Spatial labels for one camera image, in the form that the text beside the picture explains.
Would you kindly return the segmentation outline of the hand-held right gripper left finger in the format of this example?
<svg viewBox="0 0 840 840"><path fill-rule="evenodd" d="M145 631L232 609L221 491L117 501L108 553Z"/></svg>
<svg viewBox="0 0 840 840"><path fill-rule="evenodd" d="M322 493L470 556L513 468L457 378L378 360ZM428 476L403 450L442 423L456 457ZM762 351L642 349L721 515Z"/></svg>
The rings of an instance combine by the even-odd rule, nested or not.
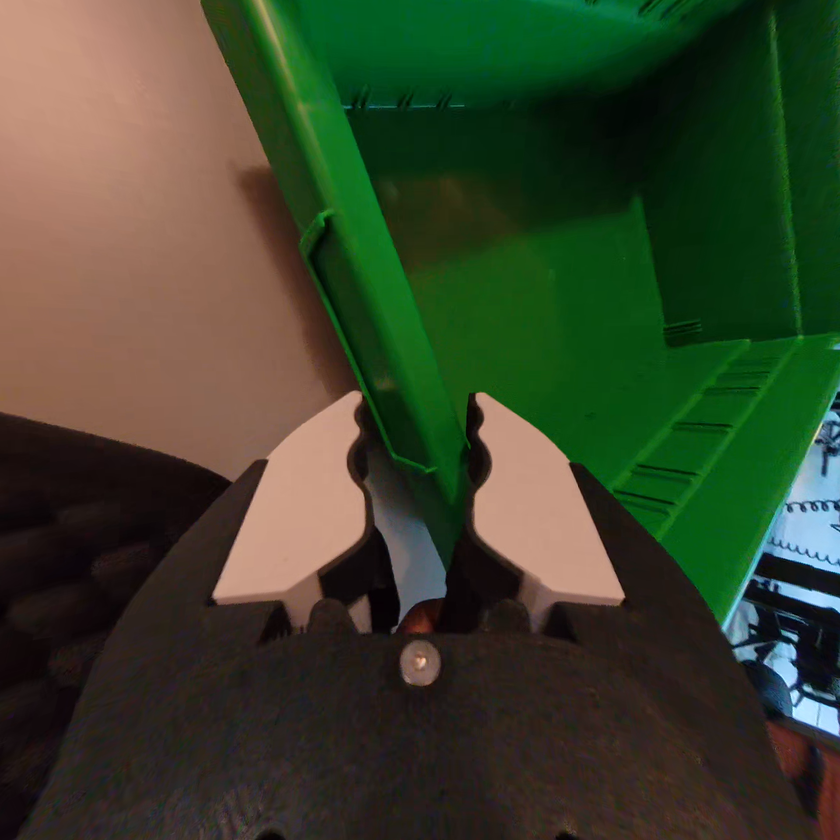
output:
<svg viewBox="0 0 840 840"><path fill-rule="evenodd" d="M401 604L375 524L366 404L350 392L268 456L211 595L216 606L278 603L292 631L322 599L342 604L362 634L390 634Z"/></svg>

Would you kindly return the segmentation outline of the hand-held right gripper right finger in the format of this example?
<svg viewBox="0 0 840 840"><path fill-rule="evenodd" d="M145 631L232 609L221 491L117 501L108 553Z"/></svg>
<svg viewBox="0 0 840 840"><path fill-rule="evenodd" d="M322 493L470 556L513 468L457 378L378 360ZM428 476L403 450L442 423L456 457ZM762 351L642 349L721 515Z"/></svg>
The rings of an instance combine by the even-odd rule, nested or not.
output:
<svg viewBox="0 0 840 840"><path fill-rule="evenodd" d="M491 395L469 401L476 477L467 576L486 604L511 599L543 630L554 605L618 607L625 592L565 453Z"/></svg>

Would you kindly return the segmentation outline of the green plastic bin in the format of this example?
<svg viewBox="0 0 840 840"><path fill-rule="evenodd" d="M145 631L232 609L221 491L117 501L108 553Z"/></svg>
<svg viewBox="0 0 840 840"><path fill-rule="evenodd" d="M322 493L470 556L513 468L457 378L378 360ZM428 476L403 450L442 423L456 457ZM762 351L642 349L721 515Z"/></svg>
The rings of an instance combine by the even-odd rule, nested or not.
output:
<svg viewBox="0 0 840 840"><path fill-rule="evenodd" d="M444 566L487 392L725 624L838 388L838 2L201 2Z"/></svg>

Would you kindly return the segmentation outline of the person's right hand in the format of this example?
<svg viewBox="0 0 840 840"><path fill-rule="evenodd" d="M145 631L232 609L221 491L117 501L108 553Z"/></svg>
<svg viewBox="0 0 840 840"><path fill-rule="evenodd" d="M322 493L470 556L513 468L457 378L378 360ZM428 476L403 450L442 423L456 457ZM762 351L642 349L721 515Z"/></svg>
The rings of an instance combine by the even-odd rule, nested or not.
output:
<svg viewBox="0 0 840 840"><path fill-rule="evenodd" d="M429 635L436 631L445 600L429 599L415 604L404 615L395 633L401 635Z"/></svg>

